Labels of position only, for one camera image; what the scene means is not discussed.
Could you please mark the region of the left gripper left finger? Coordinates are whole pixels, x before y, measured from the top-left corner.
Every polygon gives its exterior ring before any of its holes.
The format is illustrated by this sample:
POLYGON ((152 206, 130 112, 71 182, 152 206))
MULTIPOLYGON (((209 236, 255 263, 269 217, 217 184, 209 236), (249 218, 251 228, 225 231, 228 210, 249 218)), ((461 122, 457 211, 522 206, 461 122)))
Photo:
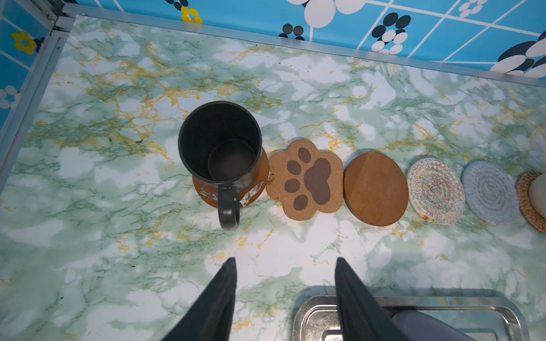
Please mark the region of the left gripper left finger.
POLYGON ((228 340, 233 323, 236 286, 236 260, 231 257, 164 339, 228 340))

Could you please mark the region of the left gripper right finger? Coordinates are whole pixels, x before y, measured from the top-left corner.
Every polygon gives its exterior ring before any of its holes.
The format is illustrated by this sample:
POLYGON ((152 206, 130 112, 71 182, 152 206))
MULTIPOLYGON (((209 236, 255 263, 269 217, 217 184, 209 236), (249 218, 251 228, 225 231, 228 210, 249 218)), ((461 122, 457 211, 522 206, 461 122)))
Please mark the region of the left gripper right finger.
POLYGON ((348 262, 335 268, 338 319, 344 340, 406 340, 348 262))

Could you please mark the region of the dark brown round coaster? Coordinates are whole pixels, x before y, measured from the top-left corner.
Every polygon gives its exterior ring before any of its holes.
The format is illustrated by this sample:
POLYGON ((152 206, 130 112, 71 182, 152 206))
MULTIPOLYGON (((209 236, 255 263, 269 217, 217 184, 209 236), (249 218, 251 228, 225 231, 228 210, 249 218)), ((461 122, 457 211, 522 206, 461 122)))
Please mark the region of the dark brown round coaster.
MULTIPOLYGON (((246 207, 251 203, 254 203, 260 197, 263 190, 266 188, 267 179, 269 176, 269 160, 267 153, 262 149, 260 160, 257 164, 257 178, 252 183, 249 188, 240 191, 240 207, 246 207)), ((207 203, 209 206, 214 208, 218 207, 218 194, 217 188, 214 186, 204 183, 203 181, 197 179, 195 176, 192 177, 193 186, 196 189, 196 192, 201 197, 201 199, 207 203)))

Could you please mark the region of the brown wooden round coaster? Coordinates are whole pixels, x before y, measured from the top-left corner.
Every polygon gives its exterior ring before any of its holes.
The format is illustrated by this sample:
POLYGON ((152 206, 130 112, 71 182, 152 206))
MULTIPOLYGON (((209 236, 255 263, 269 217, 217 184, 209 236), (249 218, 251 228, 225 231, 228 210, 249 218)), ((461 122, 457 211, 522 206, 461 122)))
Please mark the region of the brown wooden round coaster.
POLYGON ((385 227, 404 215, 409 201, 408 182, 398 164, 370 151, 357 156, 344 173, 344 198, 360 221, 385 227))

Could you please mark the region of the multicolour woven round coaster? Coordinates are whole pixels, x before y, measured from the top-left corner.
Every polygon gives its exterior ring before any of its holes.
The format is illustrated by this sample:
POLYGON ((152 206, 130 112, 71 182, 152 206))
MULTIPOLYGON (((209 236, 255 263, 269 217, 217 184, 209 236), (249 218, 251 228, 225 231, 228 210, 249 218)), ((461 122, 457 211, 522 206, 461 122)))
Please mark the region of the multicolour woven round coaster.
POLYGON ((416 161, 407 173, 409 203, 425 221, 454 224, 462 216, 462 182, 446 163, 435 158, 416 161))

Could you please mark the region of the cork paw print coaster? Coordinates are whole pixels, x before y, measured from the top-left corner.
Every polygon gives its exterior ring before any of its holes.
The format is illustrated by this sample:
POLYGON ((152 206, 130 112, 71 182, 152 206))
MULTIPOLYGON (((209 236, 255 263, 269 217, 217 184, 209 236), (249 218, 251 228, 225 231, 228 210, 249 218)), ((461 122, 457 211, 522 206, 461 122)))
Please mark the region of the cork paw print coaster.
POLYGON ((290 143, 271 155, 266 191, 279 201, 285 215, 305 221, 315 213, 335 213, 343 202, 344 165, 331 151, 322 151, 306 139, 290 143))

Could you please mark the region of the black metal cup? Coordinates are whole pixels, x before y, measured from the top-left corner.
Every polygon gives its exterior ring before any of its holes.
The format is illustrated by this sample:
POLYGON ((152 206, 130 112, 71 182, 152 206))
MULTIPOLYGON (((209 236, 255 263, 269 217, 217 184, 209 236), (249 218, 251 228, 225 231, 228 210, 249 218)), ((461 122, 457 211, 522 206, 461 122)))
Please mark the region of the black metal cup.
POLYGON ((184 120, 178 148, 191 175, 216 188, 222 229, 237 229, 240 193, 253 187, 259 173, 262 133, 257 120, 236 103, 206 103, 184 120))

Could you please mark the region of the grey woven round coaster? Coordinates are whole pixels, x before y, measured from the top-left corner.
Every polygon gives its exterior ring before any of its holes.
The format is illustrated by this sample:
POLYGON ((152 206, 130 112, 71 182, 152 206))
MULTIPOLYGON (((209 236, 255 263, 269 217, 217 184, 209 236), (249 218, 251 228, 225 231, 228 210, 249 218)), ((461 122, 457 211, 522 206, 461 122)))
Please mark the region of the grey woven round coaster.
POLYGON ((509 175, 487 161, 474 161, 462 173, 466 204, 483 221, 499 225, 512 222, 519 212, 516 185, 509 175))

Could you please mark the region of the tan wicker round coaster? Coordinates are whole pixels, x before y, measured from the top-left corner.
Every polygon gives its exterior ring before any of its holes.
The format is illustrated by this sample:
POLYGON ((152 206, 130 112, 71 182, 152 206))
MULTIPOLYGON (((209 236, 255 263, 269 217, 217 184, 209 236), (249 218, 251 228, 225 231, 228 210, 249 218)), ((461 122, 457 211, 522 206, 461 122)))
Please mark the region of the tan wicker round coaster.
POLYGON ((516 192, 523 217, 537 231, 545 234, 545 218, 533 207, 529 195, 531 183, 541 175, 542 173, 538 171, 529 171, 522 174, 516 182, 516 192))

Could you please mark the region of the cream mug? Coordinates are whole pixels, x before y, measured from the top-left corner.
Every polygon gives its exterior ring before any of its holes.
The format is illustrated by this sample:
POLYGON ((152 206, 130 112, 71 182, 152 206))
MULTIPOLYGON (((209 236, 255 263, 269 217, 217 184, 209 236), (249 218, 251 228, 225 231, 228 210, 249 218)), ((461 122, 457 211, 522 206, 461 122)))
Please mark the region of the cream mug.
POLYGON ((529 198, 534 210, 546 218, 546 174, 541 174, 530 183, 529 198))

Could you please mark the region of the lavender ceramic mug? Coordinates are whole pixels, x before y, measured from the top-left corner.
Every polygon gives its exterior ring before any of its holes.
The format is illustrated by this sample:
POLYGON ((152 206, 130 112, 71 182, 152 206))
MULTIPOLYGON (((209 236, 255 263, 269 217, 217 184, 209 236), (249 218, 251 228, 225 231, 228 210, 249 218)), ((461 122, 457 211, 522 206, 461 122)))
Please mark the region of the lavender ceramic mug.
POLYGON ((452 326, 419 311, 400 311, 392 317, 392 322, 410 340, 473 340, 467 334, 452 326))

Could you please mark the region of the metal serving tray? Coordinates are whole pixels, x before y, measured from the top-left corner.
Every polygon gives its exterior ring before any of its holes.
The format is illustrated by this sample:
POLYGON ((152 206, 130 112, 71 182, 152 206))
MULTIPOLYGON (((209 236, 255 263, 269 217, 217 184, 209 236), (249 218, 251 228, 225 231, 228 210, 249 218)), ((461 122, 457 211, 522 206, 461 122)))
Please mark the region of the metal serving tray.
MULTIPOLYGON (((528 326, 515 304, 499 297, 377 296, 390 316, 416 310, 475 340, 529 340, 528 326)), ((335 296, 314 296, 298 310, 293 340, 342 340, 335 296)))

